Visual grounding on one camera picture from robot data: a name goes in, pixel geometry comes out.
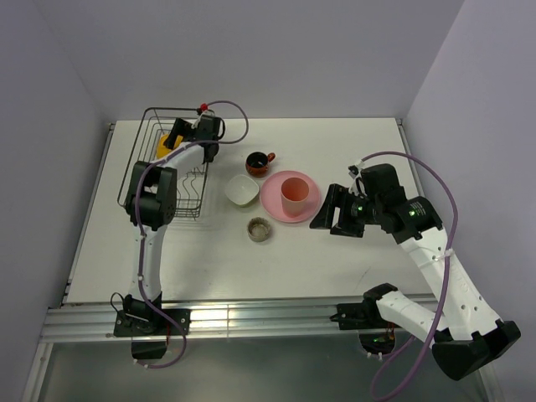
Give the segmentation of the white square bowl green outside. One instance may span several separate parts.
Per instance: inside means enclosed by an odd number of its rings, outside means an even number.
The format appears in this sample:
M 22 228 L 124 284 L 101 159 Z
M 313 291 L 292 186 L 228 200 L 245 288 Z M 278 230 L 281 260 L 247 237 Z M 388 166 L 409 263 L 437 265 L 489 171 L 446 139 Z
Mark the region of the white square bowl green outside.
M 259 191 L 257 182 L 243 174 L 231 178 L 224 189 L 227 199 L 239 207 L 244 207 L 254 201 Z

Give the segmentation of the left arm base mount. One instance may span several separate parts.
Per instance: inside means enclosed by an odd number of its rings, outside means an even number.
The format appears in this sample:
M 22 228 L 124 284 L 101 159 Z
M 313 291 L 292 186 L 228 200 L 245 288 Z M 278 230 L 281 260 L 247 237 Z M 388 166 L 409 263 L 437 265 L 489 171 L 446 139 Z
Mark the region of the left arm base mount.
M 171 336 L 185 339 L 188 335 L 191 311 L 162 309 L 161 296 L 152 303 L 158 312 L 144 301 L 118 292 L 111 295 L 110 304 L 116 312 L 113 336 L 131 338 L 131 355 L 137 363 L 152 363 L 163 358 Z

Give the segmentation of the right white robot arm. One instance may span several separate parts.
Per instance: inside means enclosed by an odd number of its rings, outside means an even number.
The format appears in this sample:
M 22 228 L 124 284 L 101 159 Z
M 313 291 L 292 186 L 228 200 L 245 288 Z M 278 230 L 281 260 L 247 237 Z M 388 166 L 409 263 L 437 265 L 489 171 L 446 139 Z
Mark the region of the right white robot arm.
M 443 373 L 460 380 L 501 357 L 521 336 L 517 324 L 504 321 L 487 304 L 452 248 L 441 218 L 424 197 L 407 198 L 395 168 L 382 163 L 351 167 L 355 184 L 331 184 L 309 224 L 332 235 L 363 237 L 378 225 L 414 261 L 438 301 L 441 313 L 410 300 L 396 286 L 380 284 L 354 304 L 339 304 L 331 321 L 342 330 L 372 329 L 389 323 L 430 348 Z

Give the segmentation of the yellow ribbed bowl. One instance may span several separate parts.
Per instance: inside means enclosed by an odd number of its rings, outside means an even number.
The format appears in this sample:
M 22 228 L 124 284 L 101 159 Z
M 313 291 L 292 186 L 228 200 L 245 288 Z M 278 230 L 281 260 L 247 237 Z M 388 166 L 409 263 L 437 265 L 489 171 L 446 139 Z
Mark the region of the yellow ribbed bowl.
M 161 136 L 156 148 L 156 159 L 166 157 L 169 153 L 178 148 L 183 141 L 183 136 L 171 135 L 170 133 Z

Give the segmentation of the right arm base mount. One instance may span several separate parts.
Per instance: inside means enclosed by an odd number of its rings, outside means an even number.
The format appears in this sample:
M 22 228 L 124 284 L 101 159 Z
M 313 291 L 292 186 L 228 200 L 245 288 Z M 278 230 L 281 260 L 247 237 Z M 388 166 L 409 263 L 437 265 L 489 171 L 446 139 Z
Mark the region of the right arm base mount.
M 340 303 L 336 305 L 336 313 L 329 317 L 341 331 L 373 329 L 379 327 L 378 321 L 368 314 L 362 302 Z

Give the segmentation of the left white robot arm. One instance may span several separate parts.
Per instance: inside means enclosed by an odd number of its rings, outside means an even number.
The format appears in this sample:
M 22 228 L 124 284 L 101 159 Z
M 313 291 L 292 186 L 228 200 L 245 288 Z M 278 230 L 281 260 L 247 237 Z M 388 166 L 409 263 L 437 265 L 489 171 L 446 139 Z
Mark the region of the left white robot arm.
M 116 333 L 154 334 L 176 320 L 162 309 L 160 268 L 163 241 L 176 217 L 178 181 L 211 163 L 225 133 L 223 119 L 211 110 L 195 121 L 177 118 L 156 135 L 154 153 L 134 163 L 123 208 L 137 232 L 133 279 Z

